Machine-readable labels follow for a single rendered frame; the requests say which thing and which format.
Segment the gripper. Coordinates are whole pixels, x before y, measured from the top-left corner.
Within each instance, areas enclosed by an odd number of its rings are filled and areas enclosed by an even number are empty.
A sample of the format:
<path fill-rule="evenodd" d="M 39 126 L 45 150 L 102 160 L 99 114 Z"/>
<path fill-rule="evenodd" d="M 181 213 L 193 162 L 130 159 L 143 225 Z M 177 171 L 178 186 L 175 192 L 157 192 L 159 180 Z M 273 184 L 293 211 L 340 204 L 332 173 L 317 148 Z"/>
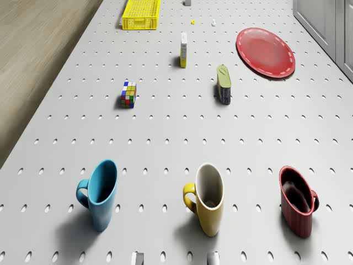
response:
<path fill-rule="evenodd" d="M 138 251 L 133 252 L 131 265 L 144 265 L 144 253 Z M 207 254 L 207 265 L 220 265 L 219 255 L 216 252 Z"/>

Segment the blue mug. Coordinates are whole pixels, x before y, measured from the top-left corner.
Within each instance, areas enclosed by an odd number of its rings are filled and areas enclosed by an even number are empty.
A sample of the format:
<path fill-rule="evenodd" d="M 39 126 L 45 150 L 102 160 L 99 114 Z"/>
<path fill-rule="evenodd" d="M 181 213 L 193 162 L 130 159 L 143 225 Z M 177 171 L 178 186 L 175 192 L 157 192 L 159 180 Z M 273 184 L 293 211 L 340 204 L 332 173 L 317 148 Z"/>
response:
<path fill-rule="evenodd" d="M 111 220 L 117 190 L 117 166 L 112 160 L 103 160 L 90 178 L 81 180 L 76 189 L 77 200 L 92 216 L 93 227 L 104 231 Z"/>

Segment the yellow mug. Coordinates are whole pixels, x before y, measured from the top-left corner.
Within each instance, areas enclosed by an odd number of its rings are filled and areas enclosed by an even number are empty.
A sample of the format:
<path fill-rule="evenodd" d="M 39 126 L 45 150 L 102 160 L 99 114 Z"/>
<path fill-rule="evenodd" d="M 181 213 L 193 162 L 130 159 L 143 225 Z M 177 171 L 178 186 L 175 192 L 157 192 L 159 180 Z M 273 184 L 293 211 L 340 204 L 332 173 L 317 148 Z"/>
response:
<path fill-rule="evenodd" d="M 183 201 L 199 218 L 207 236 L 213 237 L 219 232 L 224 206 L 224 183 L 213 164 L 203 163 L 196 172 L 195 183 L 184 185 Z"/>

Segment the puzzle cube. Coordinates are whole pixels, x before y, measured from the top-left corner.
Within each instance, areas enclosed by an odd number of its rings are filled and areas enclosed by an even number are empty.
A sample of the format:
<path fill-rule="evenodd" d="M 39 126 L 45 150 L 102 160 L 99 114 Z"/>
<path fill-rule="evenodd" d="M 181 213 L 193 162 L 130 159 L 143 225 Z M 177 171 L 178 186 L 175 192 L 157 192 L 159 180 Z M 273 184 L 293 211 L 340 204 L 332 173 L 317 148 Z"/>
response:
<path fill-rule="evenodd" d="M 120 104 L 123 108 L 133 108 L 136 101 L 137 86 L 135 82 L 125 81 L 121 92 Z"/>

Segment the red mug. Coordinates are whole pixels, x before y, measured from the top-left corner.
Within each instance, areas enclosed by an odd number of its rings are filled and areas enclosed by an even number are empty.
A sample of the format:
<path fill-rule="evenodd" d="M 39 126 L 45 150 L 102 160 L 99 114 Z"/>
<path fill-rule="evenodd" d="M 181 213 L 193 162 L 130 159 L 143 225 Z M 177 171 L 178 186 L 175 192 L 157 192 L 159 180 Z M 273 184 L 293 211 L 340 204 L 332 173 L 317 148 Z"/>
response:
<path fill-rule="evenodd" d="M 279 172 L 281 211 L 289 228 L 299 237 L 312 231 L 312 214 L 319 208 L 319 198 L 305 178 L 291 166 Z"/>

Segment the yellow white carton box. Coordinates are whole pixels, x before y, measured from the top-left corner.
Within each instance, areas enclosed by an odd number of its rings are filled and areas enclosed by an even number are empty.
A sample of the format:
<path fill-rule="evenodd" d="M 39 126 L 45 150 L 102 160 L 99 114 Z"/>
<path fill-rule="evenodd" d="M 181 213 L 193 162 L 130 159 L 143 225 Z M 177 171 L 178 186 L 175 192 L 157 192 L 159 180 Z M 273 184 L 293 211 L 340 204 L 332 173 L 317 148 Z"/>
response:
<path fill-rule="evenodd" d="M 187 55 L 187 33 L 181 32 L 181 43 L 180 43 L 180 67 L 186 67 L 186 55 Z"/>

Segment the yellow basket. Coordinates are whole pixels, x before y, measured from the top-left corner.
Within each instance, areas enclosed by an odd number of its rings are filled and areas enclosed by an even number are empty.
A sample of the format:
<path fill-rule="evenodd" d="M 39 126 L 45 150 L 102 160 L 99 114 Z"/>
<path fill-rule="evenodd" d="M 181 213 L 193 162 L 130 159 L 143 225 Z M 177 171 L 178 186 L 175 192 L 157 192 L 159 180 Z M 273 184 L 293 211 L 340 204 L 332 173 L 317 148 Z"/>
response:
<path fill-rule="evenodd" d="M 123 30 L 157 29 L 161 0 L 129 0 L 122 16 Z"/>

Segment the red plate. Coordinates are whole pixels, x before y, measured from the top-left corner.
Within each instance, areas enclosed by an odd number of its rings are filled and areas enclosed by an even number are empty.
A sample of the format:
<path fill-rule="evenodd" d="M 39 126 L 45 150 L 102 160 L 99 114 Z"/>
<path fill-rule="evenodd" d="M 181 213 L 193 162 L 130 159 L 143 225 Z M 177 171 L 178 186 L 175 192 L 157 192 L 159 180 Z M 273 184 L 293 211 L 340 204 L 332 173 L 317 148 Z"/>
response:
<path fill-rule="evenodd" d="M 268 30 L 243 29 L 237 36 L 236 47 L 242 60 L 262 75 L 283 78 L 295 71 L 296 60 L 292 50 Z"/>

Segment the white cabinet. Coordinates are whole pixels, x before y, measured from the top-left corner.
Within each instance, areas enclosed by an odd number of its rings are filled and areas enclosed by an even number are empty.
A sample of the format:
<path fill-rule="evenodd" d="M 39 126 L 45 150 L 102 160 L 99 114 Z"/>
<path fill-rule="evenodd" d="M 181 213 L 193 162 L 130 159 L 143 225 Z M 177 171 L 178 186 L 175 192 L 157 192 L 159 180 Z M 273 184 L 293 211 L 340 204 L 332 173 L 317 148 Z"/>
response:
<path fill-rule="evenodd" d="M 293 15 L 353 83 L 353 0 L 293 0 Z"/>

